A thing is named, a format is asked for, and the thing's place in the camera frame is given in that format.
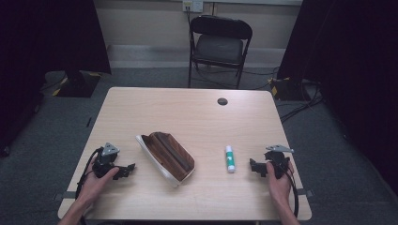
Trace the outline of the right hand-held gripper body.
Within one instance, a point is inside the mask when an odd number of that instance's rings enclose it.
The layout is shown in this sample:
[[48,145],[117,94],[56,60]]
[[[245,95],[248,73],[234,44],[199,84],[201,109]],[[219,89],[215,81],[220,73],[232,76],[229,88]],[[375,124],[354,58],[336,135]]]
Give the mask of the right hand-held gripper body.
[[294,153],[294,150],[283,145],[267,146],[265,153],[266,160],[269,160],[274,167],[275,177],[280,179],[289,169],[290,157],[286,157],[285,153]]

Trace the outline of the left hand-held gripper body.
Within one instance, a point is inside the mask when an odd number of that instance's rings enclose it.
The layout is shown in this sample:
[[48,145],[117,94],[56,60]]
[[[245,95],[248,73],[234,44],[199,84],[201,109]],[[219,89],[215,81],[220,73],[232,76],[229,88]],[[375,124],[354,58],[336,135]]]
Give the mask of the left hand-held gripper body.
[[92,166],[92,170],[98,178],[103,177],[115,166],[114,162],[119,152],[120,149],[109,142],[99,149],[96,160]]

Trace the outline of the white green glue stick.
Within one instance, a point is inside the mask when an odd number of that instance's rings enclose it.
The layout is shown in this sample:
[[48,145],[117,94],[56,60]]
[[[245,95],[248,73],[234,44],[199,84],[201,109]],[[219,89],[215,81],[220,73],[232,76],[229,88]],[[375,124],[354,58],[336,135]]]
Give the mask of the white green glue stick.
[[234,173],[236,171],[234,152],[231,145],[227,145],[225,147],[225,156],[226,156],[226,166],[227,171],[229,173]]

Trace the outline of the brown pencil case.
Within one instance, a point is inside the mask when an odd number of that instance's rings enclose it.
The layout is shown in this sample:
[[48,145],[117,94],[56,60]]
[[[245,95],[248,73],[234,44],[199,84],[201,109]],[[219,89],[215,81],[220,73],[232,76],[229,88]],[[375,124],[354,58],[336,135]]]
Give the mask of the brown pencil case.
[[137,135],[136,140],[173,188],[178,187],[195,170],[193,156],[172,134],[157,131],[149,135]]

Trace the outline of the person's right hand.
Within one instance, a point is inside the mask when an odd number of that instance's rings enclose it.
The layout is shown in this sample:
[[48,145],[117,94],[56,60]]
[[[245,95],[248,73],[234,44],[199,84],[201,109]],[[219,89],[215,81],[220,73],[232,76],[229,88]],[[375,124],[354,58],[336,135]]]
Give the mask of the person's right hand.
[[268,170],[268,188],[271,199],[276,208],[290,208],[289,204],[289,196],[291,189],[291,180],[290,178],[293,175],[293,167],[292,164],[289,164],[289,169],[287,174],[283,175],[280,179],[277,179],[275,176],[275,171],[273,165],[268,162],[267,163]]

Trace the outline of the person's left hand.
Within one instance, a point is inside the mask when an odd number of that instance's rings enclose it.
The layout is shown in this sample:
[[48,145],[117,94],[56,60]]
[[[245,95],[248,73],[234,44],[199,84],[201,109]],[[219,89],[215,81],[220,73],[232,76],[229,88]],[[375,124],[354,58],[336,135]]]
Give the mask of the person's left hand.
[[101,178],[98,178],[92,172],[94,162],[95,160],[92,159],[89,163],[82,189],[77,200],[75,201],[83,209],[88,208],[98,198],[100,193],[105,188],[105,185],[111,181],[119,171],[118,168],[112,168]]

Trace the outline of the black box with yellow tape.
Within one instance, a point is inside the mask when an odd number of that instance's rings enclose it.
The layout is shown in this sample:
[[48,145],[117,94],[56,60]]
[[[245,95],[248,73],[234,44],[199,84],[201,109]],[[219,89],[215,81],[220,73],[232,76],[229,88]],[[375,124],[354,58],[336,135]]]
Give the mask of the black box with yellow tape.
[[309,101],[304,84],[301,81],[291,80],[290,78],[270,80],[270,92],[275,99],[286,101]]

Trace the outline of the black stand base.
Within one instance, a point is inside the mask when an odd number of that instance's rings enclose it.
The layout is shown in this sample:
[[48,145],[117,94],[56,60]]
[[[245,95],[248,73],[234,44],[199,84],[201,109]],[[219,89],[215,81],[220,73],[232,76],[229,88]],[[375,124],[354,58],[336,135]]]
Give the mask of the black stand base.
[[67,70],[66,78],[54,91],[54,95],[63,98],[90,98],[100,78],[98,73]]

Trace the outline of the black curtain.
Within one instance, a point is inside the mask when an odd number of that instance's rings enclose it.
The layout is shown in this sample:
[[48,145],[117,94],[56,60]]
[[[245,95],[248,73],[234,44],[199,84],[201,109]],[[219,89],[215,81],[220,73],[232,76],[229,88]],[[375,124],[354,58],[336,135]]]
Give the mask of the black curtain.
[[398,0],[302,0],[278,76],[319,82],[398,195]]
[[111,72],[94,0],[0,0],[0,158],[67,70]]

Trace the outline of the black folding chair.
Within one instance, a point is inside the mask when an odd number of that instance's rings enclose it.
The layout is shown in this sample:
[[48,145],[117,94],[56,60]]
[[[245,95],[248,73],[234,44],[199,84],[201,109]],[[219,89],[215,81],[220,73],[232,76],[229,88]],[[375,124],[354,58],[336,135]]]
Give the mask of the black folding chair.
[[235,68],[239,88],[241,74],[253,37],[252,28],[242,20],[201,15],[189,22],[190,61],[188,86],[192,68],[198,65]]

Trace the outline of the white wall socket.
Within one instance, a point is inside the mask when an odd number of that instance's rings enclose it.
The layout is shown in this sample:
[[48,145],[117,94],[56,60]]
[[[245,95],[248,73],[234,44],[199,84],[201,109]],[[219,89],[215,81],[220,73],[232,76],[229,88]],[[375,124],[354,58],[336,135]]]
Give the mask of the white wall socket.
[[183,0],[182,10],[185,12],[202,13],[204,2],[202,0]]

